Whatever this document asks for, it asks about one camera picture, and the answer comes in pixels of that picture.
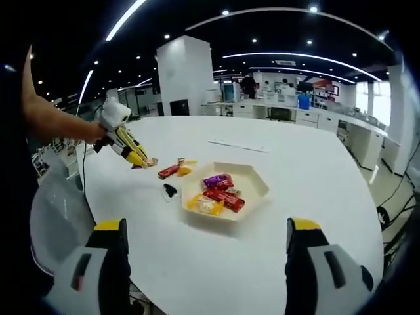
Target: window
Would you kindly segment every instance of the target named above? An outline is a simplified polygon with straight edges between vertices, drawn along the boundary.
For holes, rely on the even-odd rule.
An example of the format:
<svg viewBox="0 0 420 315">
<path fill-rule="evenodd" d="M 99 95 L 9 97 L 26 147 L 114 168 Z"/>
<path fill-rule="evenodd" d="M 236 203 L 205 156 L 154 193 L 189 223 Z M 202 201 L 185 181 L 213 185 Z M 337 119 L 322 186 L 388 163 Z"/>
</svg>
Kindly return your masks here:
<svg viewBox="0 0 420 315">
<path fill-rule="evenodd" d="M 373 116 L 389 126 L 391 120 L 391 86 L 388 81 L 373 84 Z"/>
<path fill-rule="evenodd" d="M 368 112 L 369 92 L 368 83 L 359 82 L 356 85 L 356 107 L 360 108 L 361 112 Z"/>
</svg>

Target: snack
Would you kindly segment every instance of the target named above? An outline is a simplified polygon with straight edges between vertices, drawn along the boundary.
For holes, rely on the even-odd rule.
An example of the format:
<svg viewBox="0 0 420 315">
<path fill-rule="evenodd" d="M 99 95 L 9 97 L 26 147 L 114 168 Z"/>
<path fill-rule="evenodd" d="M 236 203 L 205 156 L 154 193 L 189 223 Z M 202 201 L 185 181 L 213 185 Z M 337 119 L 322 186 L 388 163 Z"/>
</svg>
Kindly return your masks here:
<svg viewBox="0 0 420 315">
<path fill-rule="evenodd" d="M 205 188 L 217 188 L 219 190 L 226 190 L 234 186 L 232 177 L 229 174 L 219 174 L 209 178 L 203 179 Z"/>
<path fill-rule="evenodd" d="M 210 198 L 203 196 L 203 194 L 195 195 L 187 203 L 189 210 L 196 209 L 199 212 L 207 213 L 209 215 L 220 215 L 224 207 L 224 201 L 216 202 Z"/>
<path fill-rule="evenodd" d="M 178 171 L 177 171 L 177 176 L 182 177 L 182 176 L 185 176 L 187 174 L 190 174 L 191 172 L 192 172 L 191 168 L 185 167 L 185 166 L 180 166 Z"/>
<path fill-rule="evenodd" d="M 239 210 L 242 209 L 242 207 L 245 205 L 245 201 L 243 199 L 218 189 L 206 190 L 203 195 L 216 201 L 223 200 L 224 206 L 235 213 L 238 213 Z"/>
<path fill-rule="evenodd" d="M 175 164 L 167 169 L 161 170 L 157 175 L 160 179 L 166 179 L 167 177 L 171 176 L 172 174 L 175 174 L 179 169 L 179 165 Z"/>
<path fill-rule="evenodd" d="M 238 196 L 238 195 L 240 195 L 241 194 L 241 191 L 239 190 L 239 189 L 237 189 L 237 188 L 234 188 L 234 187 L 229 187 L 228 189 L 226 189 L 225 190 L 228 194 L 232 194 L 232 195 L 235 195 L 235 196 Z"/>
</svg>

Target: hexagonal tray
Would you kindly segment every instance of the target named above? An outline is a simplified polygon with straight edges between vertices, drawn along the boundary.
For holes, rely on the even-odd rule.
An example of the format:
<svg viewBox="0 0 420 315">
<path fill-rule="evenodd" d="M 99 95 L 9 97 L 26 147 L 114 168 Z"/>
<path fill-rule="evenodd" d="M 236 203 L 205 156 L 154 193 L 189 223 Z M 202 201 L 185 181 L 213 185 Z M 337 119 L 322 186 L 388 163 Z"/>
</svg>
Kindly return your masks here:
<svg viewBox="0 0 420 315">
<path fill-rule="evenodd" d="M 222 213 L 218 216 L 201 213 L 196 210 L 189 210 L 187 207 L 188 201 L 196 194 L 204 191 L 201 180 L 222 173 L 228 173 L 232 177 L 235 188 L 241 191 L 240 198 L 245 201 L 244 207 L 238 213 L 235 213 L 228 208 L 224 208 Z M 187 211 L 195 212 L 200 215 L 228 221 L 238 221 L 242 220 L 246 215 L 255 210 L 269 190 L 269 187 L 252 166 L 213 162 L 204 165 L 199 169 L 195 169 L 185 178 L 184 184 L 182 185 L 182 207 Z"/>
</svg>

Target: candy wrapper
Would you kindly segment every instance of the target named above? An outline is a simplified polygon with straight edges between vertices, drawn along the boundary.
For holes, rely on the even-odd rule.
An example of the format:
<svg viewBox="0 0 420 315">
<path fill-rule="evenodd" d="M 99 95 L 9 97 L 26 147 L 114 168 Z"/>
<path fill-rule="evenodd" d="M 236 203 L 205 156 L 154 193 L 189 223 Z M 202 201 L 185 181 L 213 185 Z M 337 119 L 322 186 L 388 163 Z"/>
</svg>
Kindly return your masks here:
<svg viewBox="0 0 420 315">
<path fill-rule="evenodd" d="M 203 186 L 205 189 L 216 188 L 219 190 L 226 190 L 233 187 L 234 182 L 229 174 L 219 174 L 203 179 Z"/>
<path fill-rule="evenodd" d="M 245 205 L 245 201 L 243 199 L 218 189 L 206 190 L 203 195 L 215 201 L 224 201 L 224 206 L 235 213 L 238 213 Z"/>
<path fill-rule="evenodd" d="M 175 174 L 179 170 L 179 165 L 175 164 L 167 169 L 163 169 L 160 171 L 157 175 L 160 179 L 166 179 L 167 177 L 171 176 L 172 174 Z"/>
<path fill-rule="evenodd" d="M 178 177 L 182 177 L 190 174 L 195 164 L 197 164 L 197 161 L 186 161 L 184 157 L 179 157 L 177 164 L 172 165 L 167 169 L 163 169 L 157 175 L 160 179 L 166 179 L 175 173 Z"/>
<path fill-rule="evenodd" d="M 198 210 L 202 213 L 207 213 L 208 215 L 220 215 L 223 207 L 224 201 L 216 202 L 210 198 L 203 196 L 203 194 L 198 194 L 192 198 L 188 203 L 187 207 L 190 210 Z"/>
</svg>

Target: hand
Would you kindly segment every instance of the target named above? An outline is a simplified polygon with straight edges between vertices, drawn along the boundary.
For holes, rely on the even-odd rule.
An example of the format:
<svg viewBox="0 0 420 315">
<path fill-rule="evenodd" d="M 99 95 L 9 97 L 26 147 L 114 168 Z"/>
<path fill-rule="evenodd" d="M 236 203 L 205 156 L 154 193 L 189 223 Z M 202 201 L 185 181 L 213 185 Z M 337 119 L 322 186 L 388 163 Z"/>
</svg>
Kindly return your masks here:
<svg viewBox="0 0 420 315">
<path fill-rule="evenodd" d="M 102 128 L 99 123 L 92 122 L 90 132 L 86 136 L 86 142 L 89 144 L 94 144 L 96 141 L 104 138 L 106 136 L 106 130 Z"/>
</svg>

